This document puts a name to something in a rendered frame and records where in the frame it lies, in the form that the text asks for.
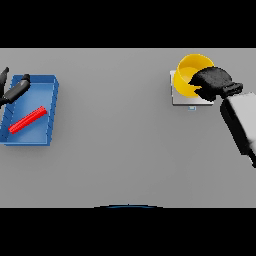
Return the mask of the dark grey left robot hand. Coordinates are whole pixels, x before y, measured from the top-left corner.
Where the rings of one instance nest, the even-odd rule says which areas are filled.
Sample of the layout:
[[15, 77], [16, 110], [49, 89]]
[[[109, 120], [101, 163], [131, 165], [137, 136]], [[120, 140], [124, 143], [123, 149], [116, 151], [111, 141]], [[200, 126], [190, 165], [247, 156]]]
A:
[[14, 87], [9, 89], [7, 92], [4, 92], [8, 72], [9, 68], [6, 67], [0, 73], [0, 108], [5, 104], [12, 104], [20, 96], [27, 92], [31, 86], [30, 75], [24, 74], [22, 79]]

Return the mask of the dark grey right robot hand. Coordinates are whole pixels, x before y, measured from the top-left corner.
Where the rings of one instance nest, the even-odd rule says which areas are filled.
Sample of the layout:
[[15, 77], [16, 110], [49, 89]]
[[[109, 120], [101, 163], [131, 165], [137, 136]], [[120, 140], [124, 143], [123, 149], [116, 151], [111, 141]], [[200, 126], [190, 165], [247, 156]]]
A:
[[232, 80], [232, 77], [222, 68], [207, 67], [196, 72], [188, 82], [190, 86], [199, 86], [194, 92], [202, 99], [215, 101], [219, 95], [222, 99], [239, 94], [243, 84]]

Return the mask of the yellow bowl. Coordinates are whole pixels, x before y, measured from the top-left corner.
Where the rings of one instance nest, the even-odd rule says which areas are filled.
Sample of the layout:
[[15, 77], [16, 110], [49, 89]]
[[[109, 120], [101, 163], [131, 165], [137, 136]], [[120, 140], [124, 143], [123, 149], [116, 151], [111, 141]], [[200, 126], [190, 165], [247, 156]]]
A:
[[195, 90], [200, 89], [200, 86], [190, 84], [190, 81], [198, 71], [213, 65], [214, 62], [202, 54], [188, 54], [183, 57], [172, 79], [177, 92], [187, 98], [197, 98], [198, 95], [195, 93]]

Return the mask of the red beaker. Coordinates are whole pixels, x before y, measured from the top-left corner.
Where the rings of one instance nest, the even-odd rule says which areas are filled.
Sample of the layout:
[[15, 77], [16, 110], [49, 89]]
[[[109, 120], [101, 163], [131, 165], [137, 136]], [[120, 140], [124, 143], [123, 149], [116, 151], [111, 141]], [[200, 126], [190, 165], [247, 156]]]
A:
[[39, 108], [33, 110], [20, 120], [18, 120], [16, 123], [12, 124], [8, 130], [11, 134], [15, 134], [25, 128], [26, 126], [30, 125], [37, 119], [41, 118], [47, 113], [47, 110], [44, 106], [40, 106]]

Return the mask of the pale square measuring scale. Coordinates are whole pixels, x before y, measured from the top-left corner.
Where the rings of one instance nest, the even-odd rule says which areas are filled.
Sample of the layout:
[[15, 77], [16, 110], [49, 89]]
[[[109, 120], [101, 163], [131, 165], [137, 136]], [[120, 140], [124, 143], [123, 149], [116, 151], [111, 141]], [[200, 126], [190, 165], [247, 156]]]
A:
[[175, 71], [170, 71], [170, 87], [171, 87], [171, 98], [173, 106], [186, 106], [189, 111], [195, 111], [198, 106], [212, 106], [213, 102], [206, 101], [200, 97], [188, 98], [180, 94], [174, 87], [174, 74]]

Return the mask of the blue tray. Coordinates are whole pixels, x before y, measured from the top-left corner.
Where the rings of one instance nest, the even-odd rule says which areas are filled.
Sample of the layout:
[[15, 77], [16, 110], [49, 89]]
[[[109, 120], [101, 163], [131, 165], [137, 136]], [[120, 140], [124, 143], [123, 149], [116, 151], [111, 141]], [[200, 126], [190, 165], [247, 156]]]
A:
[[[31, 86], [14, 103], [6, 104], [0, 121], [0, 144], [6, 146], [49, 146], [58, 99], [59, 82], [55, 75], [31, 75]], [[45, 115], [15, 134], [8, 128], [32, 111], [44, 107]]]

